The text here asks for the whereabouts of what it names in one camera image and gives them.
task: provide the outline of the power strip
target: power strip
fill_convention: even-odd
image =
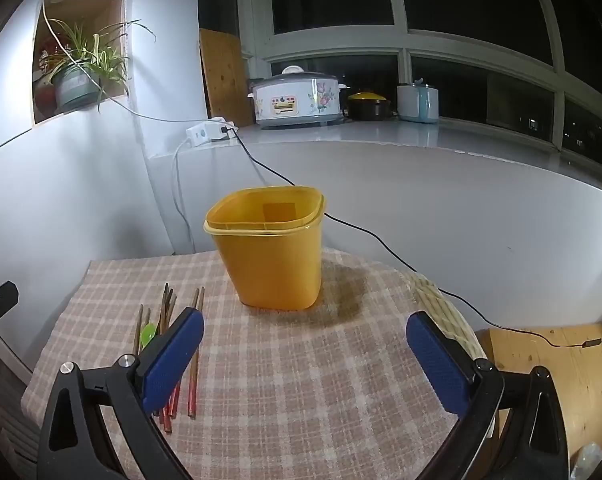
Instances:
[[[235,133],[232,130],[229,130],[227,127],[228,124],[234,126],[235,123],[228,121],[226,124],[223,117],[213,117],[212,121],[221,122],[212,123],[210,121],[200,121],[199,123],[196,123],[194,126],[191,126],[185,130],[188,139],[190,139],[190,142],[193,146],[200,146],[201,144],[206,144],[207,142],[212,142],[213,140],[224,140],[235,137]]]

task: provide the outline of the blue gripper pad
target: blue gripper pad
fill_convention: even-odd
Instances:
[[[443,343],[415,314],[408,318],[405,335],[443,409],[463,416],[470,401],[470,385]]]
[[[141,402],[146,413],[161,410],[166,405],[202,338],[203,316],[192,309],[188,319],[145,373]]]

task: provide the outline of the plastic bag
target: plastic bag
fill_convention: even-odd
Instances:
[[[602,460],[602,449],[596,442],[590,442],[578,452],[570,480],[586,480]]]

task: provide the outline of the wooden shelf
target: wooden shelf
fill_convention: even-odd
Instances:
[[[75,23],[82,25],[86,36],[91,36],[107,25],[122,21],[121,7],[123,0],[62,0],[57,3],[52,3],[52,0],[43,0],[43,3],[46,6],[46,15],[49,20],[62,20],[70,27],[73,27]],[[32,56],[33,73],[39,70],[41,46],[48,38],[50,38],[50,31],[43,19],[43,11],[40,10],[34,37]],[[119,42],[118,47],[122,50],[121,42]],[[111,88],[107,88],[107,90],[111,96],[118,96],[124,92],[120,85],[113,85]],[[40,123],[50,118],[41,116],[38,112],[35,113],[34,108],[35,123]]]

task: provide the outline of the green spoon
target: green spoon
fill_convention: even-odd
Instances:
[[[145,348],[150,340],[155,336],[156,325],[154,323],[148,323],[145,328],[141,331],[139,342],[141,343],[141,349]]]

